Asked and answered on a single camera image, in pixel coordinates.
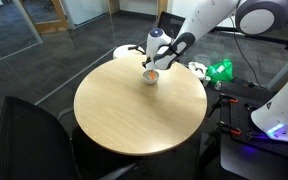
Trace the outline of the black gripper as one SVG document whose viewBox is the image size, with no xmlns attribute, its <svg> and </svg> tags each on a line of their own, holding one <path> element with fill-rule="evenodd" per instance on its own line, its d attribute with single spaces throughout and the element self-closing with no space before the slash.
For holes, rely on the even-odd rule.
<svg viewBox="0 0 288 180">
<path fill-rule="evenodd" d="M 153 70 L 154 69 L 154 62 L 151 60 L 150 57 L 147 57 L 146 60 L 142 63 L 142 66 L 146 70 Z"/>
</svg>

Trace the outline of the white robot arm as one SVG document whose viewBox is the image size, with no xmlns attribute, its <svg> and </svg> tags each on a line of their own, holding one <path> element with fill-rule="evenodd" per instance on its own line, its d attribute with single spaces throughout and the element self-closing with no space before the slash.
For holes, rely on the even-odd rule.
<svg viewBox="0 0 288 180">
<path fill-rule="evenodd" d="M 260 35 L 288 27 L 288 0 L 197 0 L 175 37 L 160 28 L 148 33 L 142 66 L 147 70 L 170 69 L 196 41 L 231 16 L 239 33 Z M 288 81 L 251 113 L 251 120 L 270 139 L 288 142 Z"/>
</svg>

